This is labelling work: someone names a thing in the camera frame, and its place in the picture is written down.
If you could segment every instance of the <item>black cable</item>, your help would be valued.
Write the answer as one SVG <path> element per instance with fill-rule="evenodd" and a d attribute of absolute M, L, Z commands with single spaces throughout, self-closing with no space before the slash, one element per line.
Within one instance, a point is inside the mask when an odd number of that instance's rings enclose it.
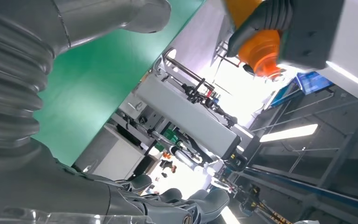
<path fill-rule="evenodd" d="M 288 150 L 288 148 L 286 148 L 286 146 L 285 146 L 285 144 L 283 143 L 283 142 L 281 142 L 281 144 L 283 145 L 283 147 L 287 150 L 287 151 L 289 151 L 289 152 L 292 152 L 293 150 Z"/>
<path fill-rule="evenodd" d="M 205 107 L 205 109 L 212 115 L 215 117 L 216 121 L 220 123 L 219 119 L 216 117 L 216 115 L 214 115 L 205 105 L 203 105 Z"/>

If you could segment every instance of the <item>metal rod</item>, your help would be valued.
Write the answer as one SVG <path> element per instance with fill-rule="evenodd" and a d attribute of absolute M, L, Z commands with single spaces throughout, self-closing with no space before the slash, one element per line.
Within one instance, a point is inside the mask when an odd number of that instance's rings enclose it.
<path fill-rule="evenodd" d="M 292 165 L 292 167 L 289 170 L 289 173 L 291 174 L 293 172 L 293 170 L 296 168 L 297 164 L 301 161 L 301 159 L 303 158 L 303 156 L 306 154 L 307 152 L 303 152 L 301 153 L 301 155 L 298 156 L 297 160 L 294 162 L 294 164 Z"/>
<path fill-rule="evenodd" d="M 165 57 L 165 59 L 169 62 L 171 62 L 173 65 L 175 65 L 176 67 L 178 67 L 178 69 L 182 70 L 184 73 L 188 74 L 191 78 L 195 79 L 196 81 L 200 82 L 202 80 L 202 78 L 195 74 L 193 71 L 191 71 L 190 69 L 188 69 L 186 66 L 182 65 L 181 63 L 179 63 L 178 61 L 176 61 L 175 59 L 172 59 L 170 57 Z M 214 90 L 214 86 L 212 86 L 211 84 L 209 84 L 208 82 L 205 82 L 204 85 L 209 89 L 209 90 Z"/>
<path fill-rule="evenodd" d="M 344 132 L 342 132 L 341 130 L 339 130 L 338 128 L 336 128 L 335 126 L 333 126 L 332 124 L 330 124 L 329 122 L 324 121 L 323 119 L 321 119 L 319 116 L 314 115 L 314 117 L 316 119 L 318 119 L 319 121 L 321 121 L 322 123 L 324 123 L 325 125 L 329 126 L 331 129 L 333 129 L 334 131 L 340 133 L 343 136 L 346 136 L 346 134 Z"/>
<path fill-rule="evenodd" d="M 283 111 L 281 112 L 281 114 L 278 116 L 278 119 L 276 119 L 276 121 L 275 121 L 274 124 L 276 124 L 276 123 L 279 121 L 279 119 L 281 118 L 281 116 L 283 115 L 283 113 L 285 112 L 285 110 L 288 108 L 290 102 L 291 102 L 291 101 L 289 101 L 289 102 L 286 104 L 285 108 L 283 109 Z M 259 152 L 259 149 L 261 148 L 261 146 L 262 146 L 262 143 L 260 143 L 260 145 L 257 147 L 255 153 L 253 153 L 252 157 L 251 157 L 250 160 L 248 161 L 248 165 L 250 164 L 250 161 L 252 161 L 252 159 L 254 158 L 254 156 Z"/>
<path fill-rule="evenodd" d="M 339 148 L 315 148 L 315 149 L 305 149 L 305 150 L 293 150 L 293 152 L 327 151 L 327 150 L 339 150 Z"/>
<path fill-rule="evenodd" d="M 297 109 L 295 109 L 295 110 L 289 111 L 289 112 L 287 112 L 286 114 L 293 113 L 293 112 L 299 111 L 299 110 L 301 110 L 301 109 L 304 109 L 305 107 L 308 107 L 308 106 L 311 106 L 311 105 L 320 103 L 320 102 L 322 102 L 322 101 L 324 101 L 324 100 L 327 100 L 327 99 L 329 99 L 329 98 L 331 98 L 331 97 L 333 97 L 333 96 L 334 96 L 334 93 L 330 94 L 330 95 L 329 95 L 328 97 L 326 97 L 326 98 L 323 98 L 323 99 L 318 100 L 318 101 L 316 101 L 316 102 L 313 102 L 313 103 L 311 103 L 311 104 L 302 106 L 302 107 L 297 108 Z"/>
<path fill-rule="evenodd" d="M 352 105 L 352 104 L 355 104 L 355 103 L 358 103 L 358 100 L 354 100 L 354 101 L 351 101 L 351 102 L 348 102 L 348 103 L 344 103 L 344 104 L 341 104 L 341 105 L 338 105 L 338 106 L 330 107 L 330 108 L 327 108 L 327 109 L 325 109 L 325 110 L 317 111 L 317 112 L 315 112 L 315 113 L 310 113 L 310 114 L 304 115 L 304 116 L 302 116 L 302 117 L 293 118 L 293 119 L 286 120 L 286 121 L 284 121 L 284 122 L 280 122 L 280 123 L 276 123 L 276 124 L 273 124 L 273 125 L 269 125 L 269 126 L 265 126 L 265 127 L 262 127 L 262 128 L 258 128 L 258 129 L 252 130 L 252 132 L 260 131 L 260 130 L 263 130 L 263 129 L 266 129 L 266 128 L 269 128 L 269 127 L 274 127 L 274 126 L 276 126 L 276 125 L 285 124 L 285 123 L 288 123 L 288 122 L 291 122 L 291 121 L 295 121 L 295 120 L 298 120 L 298 119 L 303 119 L 303 118 L 306 118 L 306 117 L 313 116 L 313 115 L 315 115 L 315 114 L 325 113 L 325 112 L 332 111 L 332 110 L 338 109 L 338 108 L 343 107 L 343 106 L 349 106 L 349 105 Z"/>
<path fill-rule="evenodd" d="M 310 185 L 310 184 L 306 184 L 306 183 L 303 183 L 303 182 L 295 181 L 295 180 L 292 180 L 292 179 L 289 179 L 289 178 L 286 178 L 286 177 L 282 177 L 282 176 L 279 176 L 279 175 L 276 175 L 276 174 L 273 174 L 273 173 L 268 173 L 268 172 L 265 172 L 265 171 L 252 169 L 252 168 L 249 168 L 249 167 L 247 167 L 245 169 L 245 171 L 249 171 L 250 173 L 253 173 L 253 174 L 256 174 L 256 175 L 261 175 L 261 176 L 267 177 L 267 178 L 272 179 L 272 180 L 277 180 L 277 181 L 280 181 L 280 182 L 284 182 L 284 183 L 290 184 L 292 186 L 301 188 L 303 190 L 309 191 L 311 193 L 315 193 L 315 194 L 320 195 L 320 196 L 325 196 L 325 197 L 333 199 L 335 201 L 350 205 L 350 206 L 352 206 L 354 208 L 358 208 L 358 199 L 353 198 L 353 197 L 348 197 L 348 196 L 345 196 L 345 195 L 342 195 L 342 194 L 339 194 L 339 193 L 336 193 L 336 192 L 333 192 L 333 191 L 330 191 L 330 190 L 319 188 L 319 187 L 316 187 L 316 186 L 313 186 L 313 185 Z"/>
<path fill-rule="evenodd" d="M 232 61 L 228 60 L 227 58 L 225 58 L 225 57 L 223 57 L 223 56 L 221 56 L 221 55 L 219 55 L 219 54 L 217 54 L 217 57 L 219 57 L 219 58 L 221 58 L 221 59 L 225 60 L 226 62 L 228 62 L 228 63 L 232 64 L 233 66 L 235 66 L 235 67 L 239 68 L 239 65 L 237 65 L 237 64 L 235 64 L 234 62 L 232 62 Z"/>

